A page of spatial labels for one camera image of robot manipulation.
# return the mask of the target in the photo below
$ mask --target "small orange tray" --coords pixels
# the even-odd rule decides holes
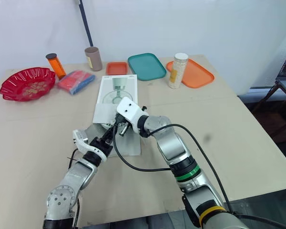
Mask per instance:
[[[168,71],[171,71],[173,68],[173,61],[168,62],[166,68]],[[199,88],[213,82],[214,79],[214,75],[204,67],[197,64],[195,61],[192,61],[191,59],[188,60],[182,78],[182,82],[187,87]]]
[[[107,75],[126,75],[128,72],[126,62],[110,62],[107,64]]]

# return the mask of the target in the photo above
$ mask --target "brown cup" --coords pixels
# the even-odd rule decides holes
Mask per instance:
[[[103,68],[100,51],[97,47],[89,47],[85,49],[88,64],[93,71],[99,71]]]

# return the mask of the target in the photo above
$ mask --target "red plastic bowl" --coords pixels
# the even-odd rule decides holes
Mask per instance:
[[[0,94],[3,99],[25,102],[39,99],[55,84],[55,72],[49,68],[28,68],[11,75],[3,82]]]

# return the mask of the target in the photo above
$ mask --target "yellow ring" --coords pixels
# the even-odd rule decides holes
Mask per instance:
[[[202,220],[203,220],[203,218],[204,218],[207,214],[209,214],[210,212],[215,211],[215,210],[224,210],[224,211],[225,211],[225,209],[224,209],[223,207],[221,207],[221,206],[214,206],[214,207],[208,208],[208,209],[205,210],[205,211],[200,215],[200,217],[199,217],[199,224],[200,224],[201,227],[202,227]]]

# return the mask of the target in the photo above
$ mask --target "beige tabletop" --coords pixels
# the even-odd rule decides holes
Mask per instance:
[[[200,89],[182,85],[176,90],[167,86],[168,76],[138,81],[139,105],[146,105],[150,115],[168,116],[197,137],[230,200],[285,189],[286,158],[207,59],[202,55],[191,59],[211,71],[215,81]],[[161,59],[164,65],[170,60]],[[87,64],[64,68],[90,72]],[[17,71],[10,70],[7,76]],[[41,228],[47,194],[63,178],[67,157],[75,148],[72,130],[92,123],[105,71],[95,75],[93,83],[73,96],[56,87],[39,100],[24,103],[5,101],[0,95],[0,229]],[[183,130],[176,131],[219,191],[197,146]],[[141,156],[126,159],[138,167],[166,166],[153,139],[142,139],[141,148]],[[171,172],[134,171],[112,157],[81,193],[80,225],[184,209],[181,196]]]

